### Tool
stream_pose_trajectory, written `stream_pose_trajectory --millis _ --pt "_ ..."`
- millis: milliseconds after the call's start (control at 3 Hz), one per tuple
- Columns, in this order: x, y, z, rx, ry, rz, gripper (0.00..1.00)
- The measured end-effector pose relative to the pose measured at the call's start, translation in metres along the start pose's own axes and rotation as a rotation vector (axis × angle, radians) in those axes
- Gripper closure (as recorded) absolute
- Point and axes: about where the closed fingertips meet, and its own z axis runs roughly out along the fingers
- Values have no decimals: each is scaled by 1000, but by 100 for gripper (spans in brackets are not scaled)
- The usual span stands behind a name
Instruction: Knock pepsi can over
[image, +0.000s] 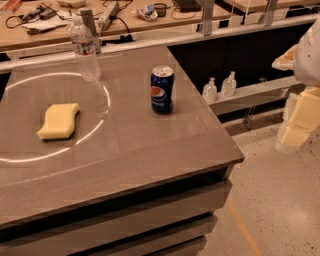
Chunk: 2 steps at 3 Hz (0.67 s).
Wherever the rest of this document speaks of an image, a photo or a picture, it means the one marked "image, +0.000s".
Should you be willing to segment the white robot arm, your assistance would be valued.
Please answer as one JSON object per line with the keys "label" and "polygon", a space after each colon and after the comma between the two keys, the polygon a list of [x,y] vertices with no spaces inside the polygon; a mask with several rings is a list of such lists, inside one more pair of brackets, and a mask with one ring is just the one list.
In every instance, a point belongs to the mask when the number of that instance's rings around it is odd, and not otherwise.
{"label": "white robot arm", "polygon": [[276,149],[291,153],[320,126],[320,18],[272,67],[292,70],[295,79],[306,86],[301,93],[289,95],[277,136]]}

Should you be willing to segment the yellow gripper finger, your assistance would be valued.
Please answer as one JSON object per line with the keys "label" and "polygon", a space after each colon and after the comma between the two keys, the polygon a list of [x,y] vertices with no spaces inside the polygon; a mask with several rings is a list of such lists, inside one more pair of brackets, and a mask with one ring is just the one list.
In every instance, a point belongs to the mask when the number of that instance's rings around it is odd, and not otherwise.
{"label": "yellow gripper finger", "polygon": [[299,95],[291,93],[286,101],[276,149],[297,151],[320,126],[320,88],[307,87]]}
{"label": "yellow gripper finger", "polygon": [[293,70],[296,50],[296,45],[289,48],[284,54],[273,61],[272,67],[281,71]]}

